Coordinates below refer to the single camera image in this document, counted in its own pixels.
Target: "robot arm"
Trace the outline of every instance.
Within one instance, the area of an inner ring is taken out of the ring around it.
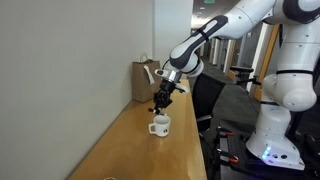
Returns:
[[[156,70],[156,74],[163,77],[160,90],[154,96],[154,109],[150,112],[161,114],[172,100],[170,94],[179,89],[181,74],[197,76],[203,70],[203,62],[195,54],[202,44],[214,37],[238,39],[248,33],[263,19],[272,16],[275,0],[242,0],[225,15],[217,16],[193,33],[188,39],[172,49],[170,64],[172,70]]]
[[[262,81],[261,110],[247,149],[271,166],[303,170],[305,165],[295,145],[285,132],[291,120],[290,111],[304,111],[313,106],[316,95],[312,87],[312,71],[320,54],[319,0],[242,0],[225,15],[217,16],[176,46],[170,54],[172,70],[158,70],[163,77],[155,94],[155,108],[161,114],[172,101],[181,74],[197,76],[203,63],[194,53],[213,37],[236,39],[264,20],[283,24],[286,37],[277,58],[277,74]]]

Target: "white mug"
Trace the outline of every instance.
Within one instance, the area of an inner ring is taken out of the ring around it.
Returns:
[[[167,136],[169,134],[170,121],[171,119],[167,115],[157,115],[153,118],[153,123],[149,124],[149,133],[160,137]]]

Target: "brown paper bag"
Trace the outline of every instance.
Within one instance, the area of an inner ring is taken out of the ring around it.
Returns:
[[[134,100],[146,102],[153,99],[153,94],[159,90],[161,83],[161,77],[154,73],[156,69],[160,69],[160,62],[148,59],[146,53],[141,54],[140,62],[132,62],[132,98]]]

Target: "gray wall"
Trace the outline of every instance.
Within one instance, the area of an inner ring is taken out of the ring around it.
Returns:
[[[154,50],[163,64],[171,49],[190,36],[193,0],[154,0]]]
[[[1,1],[0,179],[72,172],[131,100],[153,18],[153,0]]]

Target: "black chair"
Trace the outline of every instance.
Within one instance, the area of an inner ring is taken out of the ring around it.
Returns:
[[[223,90],[225,83],[201,73],[194,84],[192,92],[193,107],[197,119],[198,132],[210,128],[213,107]]]

